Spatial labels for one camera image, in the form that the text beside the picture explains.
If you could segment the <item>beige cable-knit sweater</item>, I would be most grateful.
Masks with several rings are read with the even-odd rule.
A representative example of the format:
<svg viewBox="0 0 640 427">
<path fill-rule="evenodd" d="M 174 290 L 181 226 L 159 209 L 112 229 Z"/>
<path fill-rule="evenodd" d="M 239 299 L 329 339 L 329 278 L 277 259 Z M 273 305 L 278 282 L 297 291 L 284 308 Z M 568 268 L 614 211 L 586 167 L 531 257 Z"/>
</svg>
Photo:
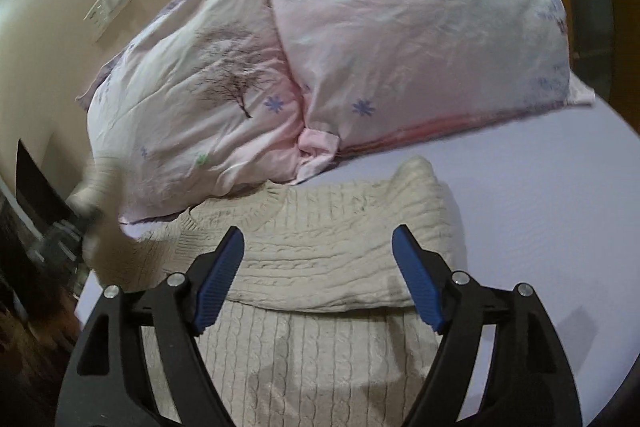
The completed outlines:
<svg viewBox="0 0 640 427">
<path fill-rule="evenodd" d="M 213 198 L 133 239 L 119 223 L 122 170 L 92 166 L 68 200 L 102 219 L 85 256 L 103 285 L 136 291 L 183 272 L 238 228 L 245 254 L 217 322 L 198 338 L 239 426 L 398 426 L 438 336 L 416 314 L 390 247 L 397 225 L 452 255 L 442 189 L 413 157 L 390 179 Z"/>
</svg>

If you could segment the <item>white wall switch panel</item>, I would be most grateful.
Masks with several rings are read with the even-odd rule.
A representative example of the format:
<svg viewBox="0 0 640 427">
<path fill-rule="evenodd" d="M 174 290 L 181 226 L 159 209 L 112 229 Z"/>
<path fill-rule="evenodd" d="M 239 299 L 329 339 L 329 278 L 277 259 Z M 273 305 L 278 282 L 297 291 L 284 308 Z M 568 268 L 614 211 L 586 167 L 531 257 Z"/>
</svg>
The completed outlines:
<svg viewBox="0 0 640 427">
<path fill-rule="evenodd" d="M 131 0 L 96 0 L 88 9 L 84 22 L 93 42 L 97 42 Z"/>
</svg>

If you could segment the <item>pink floral left pillow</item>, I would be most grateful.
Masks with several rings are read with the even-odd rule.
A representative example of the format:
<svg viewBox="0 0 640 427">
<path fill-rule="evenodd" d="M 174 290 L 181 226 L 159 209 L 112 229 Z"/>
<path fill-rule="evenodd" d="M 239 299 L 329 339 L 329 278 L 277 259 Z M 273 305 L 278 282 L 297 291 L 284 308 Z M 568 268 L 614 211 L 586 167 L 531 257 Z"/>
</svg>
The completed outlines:
<svg viewBox="0 0 640 427">
<path fill-rule="evenodd" d="M 268 0 L 172 0 L 79 98 L 91 150 L 124 167 L 126 222 L 326 169 Z"/>
</svg>

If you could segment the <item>lavender bed sheet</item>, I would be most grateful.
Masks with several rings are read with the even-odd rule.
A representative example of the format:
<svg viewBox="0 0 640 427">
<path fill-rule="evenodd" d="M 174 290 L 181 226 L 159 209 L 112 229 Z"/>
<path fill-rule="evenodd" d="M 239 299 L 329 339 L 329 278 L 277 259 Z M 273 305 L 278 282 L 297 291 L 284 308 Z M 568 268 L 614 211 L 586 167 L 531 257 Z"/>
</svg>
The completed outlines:
<svg viewBox="0 0 640 427">
<path fill-rule="evenodd" d="M 451 263 L 487 286 L 536 289 L 573 369 L 582 419 L 608 405 L 639 353 L 639 138 L 604 102 L 344 162 L 285 194 L 431 161 Z M 198 342 L 241 426 L 398 426 L 437 337 L 412 310 L 292 314 L 227 303 Z"/>
</svg>

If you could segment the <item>pink floral pillow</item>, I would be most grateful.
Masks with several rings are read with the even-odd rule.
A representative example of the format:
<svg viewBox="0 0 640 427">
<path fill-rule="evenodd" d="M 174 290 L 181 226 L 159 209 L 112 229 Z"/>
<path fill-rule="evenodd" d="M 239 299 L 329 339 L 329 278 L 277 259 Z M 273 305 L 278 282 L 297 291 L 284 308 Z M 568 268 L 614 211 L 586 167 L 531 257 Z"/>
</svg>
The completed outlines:
<svg viewBox="0 0 640 427">
<path fill-rule="evenodd" d="M 91 150 L 124 167 L 126 222 L 326 169 L 268 0 L 172 0 L 79 98 Z"/>
<path fill-rule="evenodd" d="M 355 153 L 572 105 L 562 0 L 269 0 L 303 144 Z"/>
</svg>

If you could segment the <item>pink floral right pillow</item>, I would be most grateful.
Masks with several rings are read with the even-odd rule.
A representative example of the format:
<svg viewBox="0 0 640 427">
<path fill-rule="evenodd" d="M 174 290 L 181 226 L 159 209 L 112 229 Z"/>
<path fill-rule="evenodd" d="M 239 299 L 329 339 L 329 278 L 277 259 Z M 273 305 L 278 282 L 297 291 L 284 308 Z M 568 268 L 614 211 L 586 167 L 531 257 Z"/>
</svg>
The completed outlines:
<svg viewBox="0 0 640 427">
<path fill-rule="evenodd" d="M 355 153 L 572 105 L 562 0 L 269 0 L 303 144 Z"/>
</svg>

